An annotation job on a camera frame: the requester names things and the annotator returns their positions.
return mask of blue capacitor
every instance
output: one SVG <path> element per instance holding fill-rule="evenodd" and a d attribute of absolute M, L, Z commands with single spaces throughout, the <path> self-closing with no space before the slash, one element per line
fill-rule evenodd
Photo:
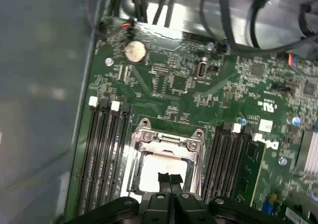
<path fill-rule="evenodd" d="M 274 210 L 274 207 L 269 203 L 268 200 L 263 202 L 262 212 L 272 216 L 273 215 L 273 210 Z"/>
<path fill-rule="evenodd" d="M 298 116 L 293 117 L 292 123 L 294 126 L 299 126 L 301 123 L 300 118 Z"/>
<path fill-rule="evenodd" d="M 239 120 L 239 123 L 242 125 L 242 126 L 245 126 L 247 124 L 247 120 L 245 118 L 241 118 Z"/>

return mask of dimm slot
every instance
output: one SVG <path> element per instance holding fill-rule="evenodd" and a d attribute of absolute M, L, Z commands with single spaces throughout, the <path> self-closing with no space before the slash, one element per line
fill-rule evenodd
<path fill-rule="evenodd" d="M 226 128 L 216 127 L 203 184 L 205 202 L 216 196 L 233 196 L 242 154 L 250 139 L 251 136 L 245 133 L 231 133 L 229 124 Z"/>
<path fill-rule="evenodd" d="M 127 130 L 128 130 L 128 124 L 129 124 L 129 113 L 130 113 L 130 106 L 128 104 L 124 104 L 122 107 L 122 114 L 121 114 L 121 127 L 119 129 L 120 132 L 118 132 L 118 135 L 116 136 L 118 138 L 117 140 L 117 149 L 116 149 L 116 154 L 114 157 L 114 165 L 113 165 L 113 172 L 111 179 L 112 185 L 110 189 L 110 201 L 118 198 L 116 196 L 117 192 L 117 187 L 121 187 L 121 180 L 122 177 L 119 176 L 120 173 L 120 164 L 122 160 L 122 155 L 124 152 L 124 147 L 125 147 L 125 140 L 126 140 L 126 135 L 127 135 Z"/>
<path fill-rule="evenodd" d="M 107 139 L 107 151 L 106 151 L 106 156 L 105 156 L 105 165 L 103 167 L 103 172 L 102 172 L 102 177 L 103 177 L 103 181 L 102 181 L 102 187 L 101 187 L 101 191 L 99 194 L 99 205 L 102 206 L 105 203 L 107 203 L 107 200 L 109 199 L 109 185 L 112 182 L 112 180 L 110 180 L 110 176 L 111 176 L 111 172 L 113 172 L 112 167 L 111 167 L 111 158 L 112 158 L 112 154 L 114 152 L 114 145 L 115 145 L 115 139 L 116 139 L 116 132 L 117 132 L 117 127 L 118 127 L 118 122 L 119 122 L 119 112 L 113 112 L 113 119 L 112 122 L 110 124 L 110 133 Z"/>
<path fill-rule="evenodd" d="M 86 187 L 86 180 L 89 175 L 89 161 L 90 161 L 90 155 L 92 153 L 92 149 L 94 145 L 94 135 L 96 133 L 98 117 L 99 117 L 99 111 L 92 110 L 90 125 L 89 125 L 89 130 L 87 135 L 84 162 L 83 162 L 80 185 L 79 185 L 78 213 L 77 213 L 78 216 L 84 214 L 84 210 L 85 210 L 85 203 L 84 203 L 85 191 L 84 190 Z"/>
<path fill-rule="evenodd" d="M 96 191 L 99 189 L 99 180 L 100 180 L 99 170 L 100 170 L 101 160 L 103 157 L 103 153 L 102 153 L 103 144 L 105 143 L 105 139 L 106 139 L 105 127 L 108 123 L 109 110 L 110 109 L 109 107 L 107 107 L 107 105 L 101 108 L 102 121 L 101 121 L 101 126 L 99 127 L 100 133 L 97 140 L 96 158 L 93 165 L 93 178 L 90 184 L 89 196 L 87 198 L 87 202 L 88 202 L 87 211 L 91 211 L 97 207 L 96 206 L 96 202 L 97 202 Z"/>

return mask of gray metal panel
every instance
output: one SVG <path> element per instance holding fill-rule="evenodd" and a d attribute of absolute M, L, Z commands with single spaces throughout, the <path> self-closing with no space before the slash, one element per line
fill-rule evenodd
<path fill-rule="evenodd" d="M 0 0 L 0 220 L 64 211 L 90 30 L 84 0 Z"/>

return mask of capacitor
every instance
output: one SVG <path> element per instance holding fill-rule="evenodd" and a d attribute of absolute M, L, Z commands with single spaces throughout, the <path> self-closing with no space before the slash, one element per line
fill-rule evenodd
<path fill-rule="evenodd" d="M 245 118 L 242 118 L 242 117 L 238 117 L 238 123 L 241 125 L 241 126 L 245 126 L 247 124 L 247 120 Z"/>
<path fill-rule="evenodd" d="M 285 166 L 287 164 L 287 159 L 285 157 L 279 157 L 278 163 L 281 166 Z"/>
<path fill-rule="evenodd" d="M 292 123 L 294 126 L 299 126 L 301 123 L 300 118 L 298 116 L 293 117 Z"/>
<path fill-rule="evenodd" d="M 207 44 L 207 50 L 208 51 L 212 51 L 212 50 L 214 50 L 214 43 L 212 43 L 212 42 L 209 42 L 208 44 Z"/>

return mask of white label sticker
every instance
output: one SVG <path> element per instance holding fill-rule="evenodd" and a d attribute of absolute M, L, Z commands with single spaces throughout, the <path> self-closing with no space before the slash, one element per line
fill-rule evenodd
<path fill-rule="evenodd" d="M 301 216 L 296 214 L 293 210 L 290 208 L 286 209 L 285 216 L 288 217 L 293 223 L 295 224 L 309 224 L 307 221 L 302 219 Z"/>
<path fill-rule="evenodd" d="M 259 131 L 270 133 L 272 131 L 272 127 L 273 127 L 273 121 L 260 119 L 259 127 L 258 127 Z"/>

